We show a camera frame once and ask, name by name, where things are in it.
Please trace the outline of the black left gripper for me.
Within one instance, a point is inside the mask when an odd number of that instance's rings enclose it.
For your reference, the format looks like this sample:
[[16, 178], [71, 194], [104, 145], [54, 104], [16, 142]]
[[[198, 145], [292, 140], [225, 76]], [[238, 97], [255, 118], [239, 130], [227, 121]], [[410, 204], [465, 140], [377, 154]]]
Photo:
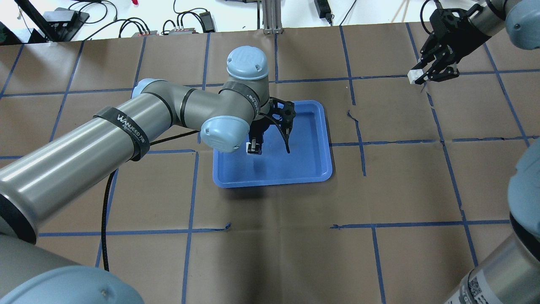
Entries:
[[269, 98], [269, 109], [263, 111], [261, 119], [251, 123], [249, 127], [249, 139], [247, 142], [247, 154], [262, 154], [264, 133], [270, 125], [277, 127], [282, 140], [284, 141], [286, 152], [291, 153], [289, 139], [293, 129], [293, 121], [296, 116], [295, 104], [291, 101], [278, 98]]

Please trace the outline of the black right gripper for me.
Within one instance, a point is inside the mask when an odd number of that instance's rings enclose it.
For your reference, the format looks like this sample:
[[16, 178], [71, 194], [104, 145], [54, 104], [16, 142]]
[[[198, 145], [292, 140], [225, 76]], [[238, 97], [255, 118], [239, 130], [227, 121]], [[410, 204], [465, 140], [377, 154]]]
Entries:
[[445, 54], [448, 64], [459, 63], [486, 42], [486, 35], [476, 28], [470, 17], [482, 8], [436, 8], [429, 18], [432, 31], [421, 48], [421, 56], [410, 69], [424, 73], [423, 83], [447, 81], [459, 77], [456, 65], [439, 71], [439, 58]]

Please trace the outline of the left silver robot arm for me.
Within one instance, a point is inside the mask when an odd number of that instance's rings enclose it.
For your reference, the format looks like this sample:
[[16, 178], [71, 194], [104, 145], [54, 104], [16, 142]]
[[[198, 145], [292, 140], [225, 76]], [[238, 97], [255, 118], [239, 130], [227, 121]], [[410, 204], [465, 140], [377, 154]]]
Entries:
[[[291, 102], [269, 95], [269, 63], [256, 46], [226, 57], [218, 92], [146, 78], [130, 99], [106, 106], [85, 124], [1, 169], [2, 304], [142, 304], [140, 293], [110, 271], [107, 213], [120, 169], [140, 162], [173, 126], [197, 133], [216, 152], [262, 154], [264, 133], [278, 129], [286, 150]], [[79, 264], [37, 246], [39, 229], [83, 193], [106, 181], [101, 267]]]

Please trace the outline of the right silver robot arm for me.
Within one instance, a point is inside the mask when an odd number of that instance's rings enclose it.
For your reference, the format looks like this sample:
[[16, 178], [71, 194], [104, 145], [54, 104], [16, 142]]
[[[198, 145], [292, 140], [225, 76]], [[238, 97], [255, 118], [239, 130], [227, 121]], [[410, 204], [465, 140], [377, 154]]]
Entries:
[[[428, 38], [411, 84], [447, 81], [460, 75], [459, 62], [501, 30], [514, 46], [539, 48], [538, 0], [477, 0], [470, 8], [445, 8], [439, 0], [425, 28]], [[505, 170], [511, 232], [461, 279], [446, 304], [538, 304], [539, 142], [513, 169]]]

